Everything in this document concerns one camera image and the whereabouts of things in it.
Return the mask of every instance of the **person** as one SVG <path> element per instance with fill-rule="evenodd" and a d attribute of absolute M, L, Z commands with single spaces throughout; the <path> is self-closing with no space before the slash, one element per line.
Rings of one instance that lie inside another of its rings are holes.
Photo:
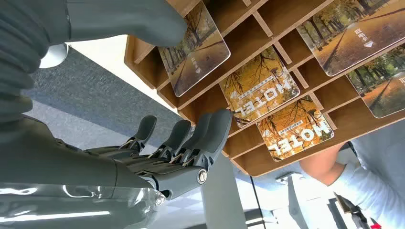
<path fill-rule="evenodd" d="M 338 144 L 300 161 L 311 177 L 359 206 L 384 229 L 405 229 L 405 121 L 352 140 L 359 163 L 336 162 Z"/>

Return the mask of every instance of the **gray carpet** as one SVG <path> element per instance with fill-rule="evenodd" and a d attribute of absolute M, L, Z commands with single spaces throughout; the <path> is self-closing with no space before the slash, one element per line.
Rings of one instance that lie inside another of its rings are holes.
<path fill-rule="evenodd" d="M 166 140 L 174 124 L 181 120 L 74 49 L 69 50 L 61 65 L 41 69 L 32 78 L 35 88 L 25 95 L 124 136 L 134 135 L 142 117 L 156 116 L 158 122 L 149 142 L 153 146 Z"/>

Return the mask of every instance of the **gray robot arm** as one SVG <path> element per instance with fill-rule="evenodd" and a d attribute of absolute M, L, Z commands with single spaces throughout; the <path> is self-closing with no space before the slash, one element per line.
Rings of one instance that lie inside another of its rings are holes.
<path fill-rule="evenodd" d="M 127 171 L 121 163 L 56 141 L 46 125 L 22 115 L 32 102 L 21 90 L 33 87 L 29 74 L 51 44 L 133 34 L 176 45 L 184 20 L 165 0 L 0 0 L 0 9 L 0 148 L 7 158 L 0 162 L 1 181 L 150 186 L 135 176 L 136 182 L 118 177 L 117 171 Z"/>
<path fill-rule="evenodd" d="M 176 45 L 186 24 L 165 0 L 0 0 L 0 9 L 0 182 L 155 188 L 168 199 L 205 182 L 229 133 L 227 110 L 203 116 L 185 144 L 190 123 L 181 121 L 150 156 L 139 152 L 153 117 L 121 147 L 82 151 L 22 115 L 32 102 L 21 90 L 33 87 L 29 74 L 51 44 L 133 34 L 158 46 Z M 131 158 L 111 158 L 124 151 Z"/>

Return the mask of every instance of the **wooden shelf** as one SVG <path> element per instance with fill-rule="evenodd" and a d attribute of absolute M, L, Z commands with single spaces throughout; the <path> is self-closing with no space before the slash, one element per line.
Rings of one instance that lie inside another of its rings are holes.
<path fill-rule="evenodd" d="M 258 55 L 261 44 L 270 40 L 253 16 L 248 17 L 225 37 L 231 57 L 202 79 L 197 85 L 179 98 L 179 109 L 183 109 L 200 95 L 218 84 L 253 57 Z"/>
<path fill-rule="evenodd" d="M 345 76 L 316 90 L 315 95 L 324 107 L 323 113 L 332 112 L 360 98 Z"/>
<path fill-rule="evenodd" d="M 245 131 L 228 138 L 224 151 L 230 159 L 234 159 L 264 144 L 259 129 L 256 125 L 252 125 Z"/>
<path fill-rule="evenodd" d="M 181 8 L 183 15 L 191 10 L 190 6 L 198 3 L 194 0 L 168 1 L 178 4 L 175 8 L 178 10 Z M 297 82 L 300 95 L 243 128 L 239 128 L 236 121 L 232 120 L 223 154 L 244 173 L 260 176 L 405 118 L 405 111 L 382 119 L 374 118 L 344 76 L 405 43 L 405 40 L 379 55 L 358 63 L 338 76 L 329 77 L 313 57 L 296 27 L 333 0 L 204 0 L 204 2 L 224 35 L 231 57 L 183 96 L 175 96 L 156 47 L 148 47 L 139 43 L 135 37 L 129 36 L 124 61 L 149 87 L 156 88 L 164 101 L 177 108 L 184 119 L 196 123 L 206 112 L 228 108 L 218 83 L 263 50 L 274 45 Z M 137 58 L 140 58 L 140 61 L 135 64 L 134 60 Z M 325 119 L 335 130 L 335 136 L 297 155 L 275 162 L 256 123 L 306 95 L 310 95 L 315 101 Z"/>
<path fill-rule="evenodd" d="M 221 108 L 227 108 L 228 102 L 222 93 L 221 87 L 215 85 L 205 94 L 193 101 L 186 108 L 179 110 L 188 117 L 190 121 L 197 122 L 198 118 L 208 112 L 215 112 Z"/>
<path fill-rule="evenodd" d="M 242 0 L 217 0 L 207 5 L 216 26 L 225 37 L 268 0 L 253 0 L 247 7 Z"/>
<path fill-rule="evenodd" d="M 258 177 L 307 158 L 323 149 L 350 141 L 371 131 L 403 120 L 405 119 L 405 111 L 398 112 L 386 118 L 377 119 L 370 113 L 364 102 L 361 99 L 357 99 L 353 103 L 331 112 L 330 117 L 337 126 L 335 137 L 331 140 L 279 162 L 275 162 L 272 159 L 266 146 L 258 147 L 234 160 L 243 167 L 248 174 Z"/>
<path fill-rule="evenodd" d="M 289 71 L 300 67 L 314 57 L 297 30 L 293 30 L 281 38 L 280 44 L 292 60 L 291 63 L 287 63 Z"/>
<path fill-rule="evenodd" d="M 283 11 L 288 12 L 286 13 L 287 15 L 278 19 L 283 21 L 284 17 L 288 18 L 282 23 L 281 27 L 276 27 L 278 31 L 275 31 L 272 28 L 273 23 L 269 23 L 271 22 L 271 17 L 269 17 L 269 15 L 274 13 L 273 10 L 269 10 L 269 7 L 272 7 L 275 2 L 281 4 L 278 8 L 283 8 Z M 266 35 L 253 16 L 247 18 L 225 38 L 225 41 L 231 50 L 231 57 L 180 98 L 180 109 L 184 108 L 187 104 L 205 93 L 207 89 L 213 87 L 213 85 L 219 83 L 222 79 L 226 78 L 249 60 L 260 54 L 264 49 L 277 42 L 307 18 L 327 6 L 332 0 L 315 0 L 310 3 L 301 0 L 287 0 L 286 2 L 288 4 L 286 5 L 284 5 L 283 2 L 285 1 L 271 0 L 258 10 L 268 27 L 273 32 L 271 38 Z M 302 5 L 304 5 L 304 7 L 297 10 L 298 6 Z"/>
<path fill-rule="evenodd" d="M 284 36 L 333 0 L 271 0 L 258 11 L 277 36 Z"/>

